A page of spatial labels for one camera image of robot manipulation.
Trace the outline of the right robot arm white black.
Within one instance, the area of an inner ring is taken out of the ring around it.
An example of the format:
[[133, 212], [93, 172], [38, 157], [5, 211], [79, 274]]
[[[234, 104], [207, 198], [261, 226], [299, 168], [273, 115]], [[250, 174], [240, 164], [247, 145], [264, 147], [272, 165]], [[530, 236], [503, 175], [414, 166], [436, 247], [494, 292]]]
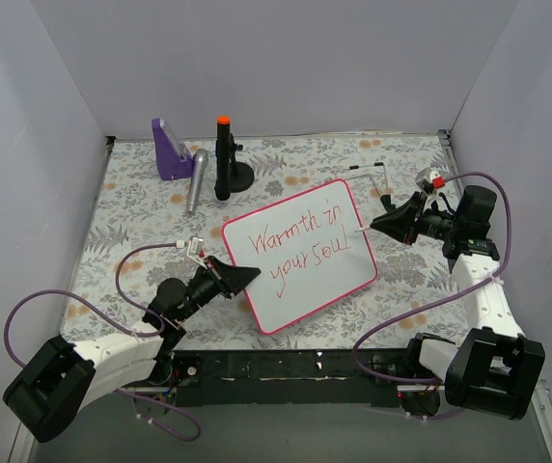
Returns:
[[416, 192], [401, 206], [388, 205], [370, 228], [410, 245], [420, 235], [443, 243], [442, 254], [462, 291], [469, 331], [460, 344], [418, 334], [407, 346], [405, 375], [415, 383], [435, 376], [454, 406], [503, 416], [524, 417], [545, 360], [540, 342], [529, 340], [515, 321], [497, 272], [497, 247], [488, 238], [495, 192], [465, 188], [455, 210], [427, 206]]

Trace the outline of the pink framed whiteboard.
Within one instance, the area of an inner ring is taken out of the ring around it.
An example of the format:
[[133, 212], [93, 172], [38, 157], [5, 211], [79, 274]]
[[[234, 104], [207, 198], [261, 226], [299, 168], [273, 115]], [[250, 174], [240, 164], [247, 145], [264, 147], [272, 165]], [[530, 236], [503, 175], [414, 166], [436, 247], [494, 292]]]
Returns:
[[361, 227], [351, 189], [340, 178], [223, 225], [232, 263], [261, 271], [245, 294], [262, 333], [281, 331], [377, 279]]

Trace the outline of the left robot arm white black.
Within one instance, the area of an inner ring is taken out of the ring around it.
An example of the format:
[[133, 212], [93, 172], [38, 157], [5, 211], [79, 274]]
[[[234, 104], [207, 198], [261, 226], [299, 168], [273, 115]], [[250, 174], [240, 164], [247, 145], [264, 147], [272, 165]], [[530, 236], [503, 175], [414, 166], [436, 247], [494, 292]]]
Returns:
[[95, 400], [130, 383], [165, 384], [173, 373], [173, 351], [186, 332], [182, 322], [212, 299], [232, 299], [261, 274], [257, 267], [204, 259], [185, 283], [159, 284], [143, 318], [95, 340], [46, 341], [22, 365], [2, 395], [5, 405], [40, 443], [48, 442]]

